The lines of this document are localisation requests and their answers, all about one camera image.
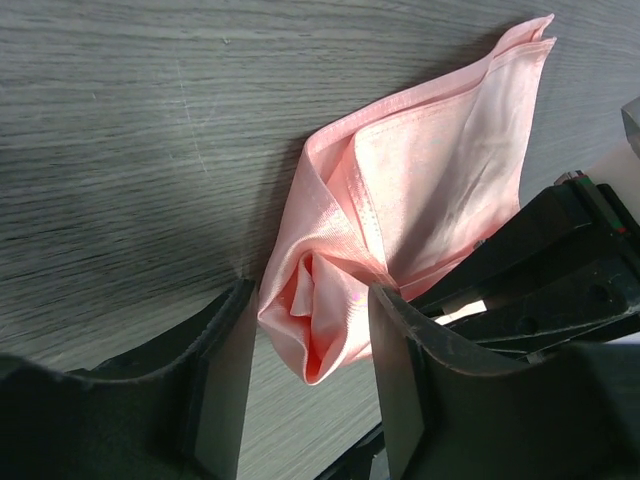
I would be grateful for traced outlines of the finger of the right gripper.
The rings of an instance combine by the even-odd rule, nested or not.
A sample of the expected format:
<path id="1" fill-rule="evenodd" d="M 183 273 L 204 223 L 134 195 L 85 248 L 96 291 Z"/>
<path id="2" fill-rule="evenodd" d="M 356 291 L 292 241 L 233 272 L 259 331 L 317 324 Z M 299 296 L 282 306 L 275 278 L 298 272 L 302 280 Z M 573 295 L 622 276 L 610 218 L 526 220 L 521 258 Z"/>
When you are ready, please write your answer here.
<path id="1" fill-rule="evenodd" d="M 580 203 L 568 185 L 548 187 L 426 293 L 411 301 L 426 315 L 452 313 L 483 301 L 489 309 L 534 282 L 526 263 L 580 226 Z"/>
<path id="2" fill-rule="evenodd" d="M 447 325 L 501 355 L 549 353 L 571 341 L 628 335 L 628 265 L 594 261 L 499 308 Z"/>

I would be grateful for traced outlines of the pink satin napkin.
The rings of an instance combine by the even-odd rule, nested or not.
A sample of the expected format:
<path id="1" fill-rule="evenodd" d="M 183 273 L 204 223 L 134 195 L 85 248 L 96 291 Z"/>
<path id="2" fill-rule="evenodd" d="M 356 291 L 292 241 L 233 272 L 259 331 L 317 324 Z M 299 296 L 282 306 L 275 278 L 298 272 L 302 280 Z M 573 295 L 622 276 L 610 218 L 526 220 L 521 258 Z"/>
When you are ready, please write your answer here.
<path id="1" fill-rule="evenodd" d="M 305 142 L 258 307 L 302 381 L 370 355 L 372 284 L 414 299 L 516 214 L 551 22 L 516 25 L 480 60 Z"/>

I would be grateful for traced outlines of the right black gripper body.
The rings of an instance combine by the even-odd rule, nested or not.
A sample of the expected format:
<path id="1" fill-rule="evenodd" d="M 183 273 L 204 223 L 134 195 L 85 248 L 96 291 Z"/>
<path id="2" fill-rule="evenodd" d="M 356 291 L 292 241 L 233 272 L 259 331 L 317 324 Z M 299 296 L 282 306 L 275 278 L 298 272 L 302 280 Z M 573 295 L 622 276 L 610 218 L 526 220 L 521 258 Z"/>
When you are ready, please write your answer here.
<path id="1" fill-rule="evenodd" d="M 568 185 L 590 218 L 589 242 L 599 257 L 622 258 L 639 269 L 639 225 L 608 183 L 597 183 L 581 170 L 562 174 L 554 185 Z"/>

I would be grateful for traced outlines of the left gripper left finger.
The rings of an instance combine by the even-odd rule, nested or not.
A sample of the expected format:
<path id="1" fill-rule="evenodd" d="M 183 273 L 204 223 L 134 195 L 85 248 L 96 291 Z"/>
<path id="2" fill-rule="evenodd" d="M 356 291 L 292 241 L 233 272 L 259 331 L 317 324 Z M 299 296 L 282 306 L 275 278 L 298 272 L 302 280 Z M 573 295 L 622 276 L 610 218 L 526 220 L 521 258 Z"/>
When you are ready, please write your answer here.
<path id="1" fill-rule="evenodd" d="M 233 479 L 256 337 L 255 285 L 91 370 L 1 357 L 5 479 Z"/>

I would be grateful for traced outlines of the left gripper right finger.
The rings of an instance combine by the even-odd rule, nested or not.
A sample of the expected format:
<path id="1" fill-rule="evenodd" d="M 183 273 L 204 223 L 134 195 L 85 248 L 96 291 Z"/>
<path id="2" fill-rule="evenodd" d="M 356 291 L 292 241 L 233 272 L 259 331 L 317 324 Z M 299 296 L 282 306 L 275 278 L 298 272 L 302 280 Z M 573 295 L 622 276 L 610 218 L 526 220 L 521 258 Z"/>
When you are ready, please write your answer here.
<path id="1" fill-rule="evenodd" d="M 577 343 L 526 364 L 369 291 L 394 479 L 635 479 L 639 349 Z"/>

